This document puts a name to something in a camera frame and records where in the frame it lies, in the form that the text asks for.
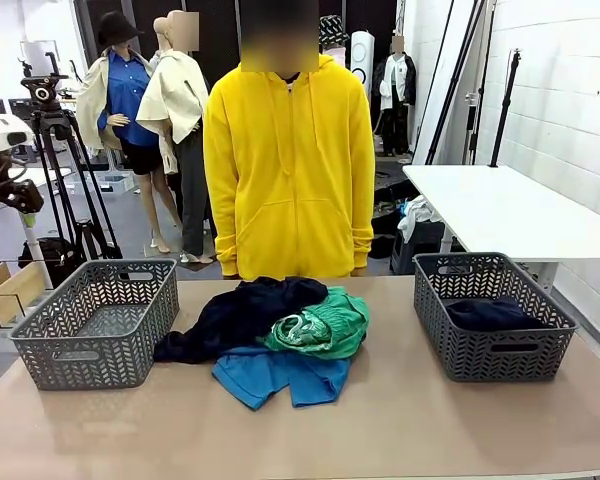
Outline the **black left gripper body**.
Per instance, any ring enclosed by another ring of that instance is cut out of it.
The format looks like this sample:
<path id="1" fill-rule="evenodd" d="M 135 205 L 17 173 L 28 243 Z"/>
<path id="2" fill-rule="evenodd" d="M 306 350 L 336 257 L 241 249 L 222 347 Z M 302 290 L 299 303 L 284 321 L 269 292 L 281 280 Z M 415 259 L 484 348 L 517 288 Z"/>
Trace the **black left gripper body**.
<path id="1" fill-rule="evenodd" d="M 35 214 L 42 209 L 44 200 L 33 181 L 9 180 L 0 183 L 0 203 L 23 214 Z"/>

